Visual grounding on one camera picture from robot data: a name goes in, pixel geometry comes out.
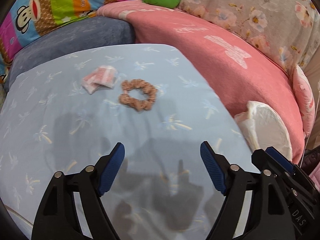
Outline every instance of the silver screw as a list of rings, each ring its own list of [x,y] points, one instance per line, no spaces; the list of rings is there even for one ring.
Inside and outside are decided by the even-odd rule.
[[[93,171],[93,170],[94,170],[94,166],[92,166],[92,165],[87,166],[87,167],[85,168],[85,171],[86,171],[86,172],[91,172],[91,171]]]
[[[239,171],[240,167],[236,164],[231,164],[230,165],[230,169],[233,170],[233,171]]]
[[[54,174],[54,176],[55,176],[56,178],[60,178],[61,175],[62,175],[62,172],[61,172],[61,171],[57,171],[57,172]]]
[[[271,176],[272,173],[269,170],[264,170],[263,174],[266,175],[266,176]]]

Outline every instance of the brown scrunchie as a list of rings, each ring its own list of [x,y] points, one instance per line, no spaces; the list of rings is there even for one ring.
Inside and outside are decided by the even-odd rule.
[[[157,89],[150,83],[142,79],[132,79],[130,82],[124,80],[121,83],[122,90],[124,94],[119,96],[119,102],[123,105],[129,105],[132,108],[135,108],[138,112],[142,109],[151,110],[152,104],[156,101]],[[141,89],[143,93],[147,94],[149,98],[147,100],[138,100],[132,98],[128,95],[128,92],[132,89]]]

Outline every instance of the lime green stripe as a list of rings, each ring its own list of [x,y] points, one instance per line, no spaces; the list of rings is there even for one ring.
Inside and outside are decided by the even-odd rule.
[[[53,18],[57,25],[60,26],[65,24],[66,20],[73,21],[78,18],[74,13],[73,0],[50,0],[50,2]]]

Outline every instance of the magenta stripe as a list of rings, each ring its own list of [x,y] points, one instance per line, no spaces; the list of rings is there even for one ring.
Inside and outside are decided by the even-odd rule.
[[[0,26],[0,36],[2,38],[4,48],[8,53],[9,59],[13,60],[14,55],[22,49],[22,46],[20,45],[14,30],[10,12],[7,14],[7,17]]]

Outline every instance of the pink and white packet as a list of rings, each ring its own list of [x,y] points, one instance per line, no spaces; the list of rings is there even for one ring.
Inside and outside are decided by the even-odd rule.
[[[116,75],[116,69],[114,67],[100,66],[96,70],[94,70],[92,73],[85,76],[81,81],[81,85],[91,95],[100,86],[113,88],[113,86],[115,85],[115,75]]]

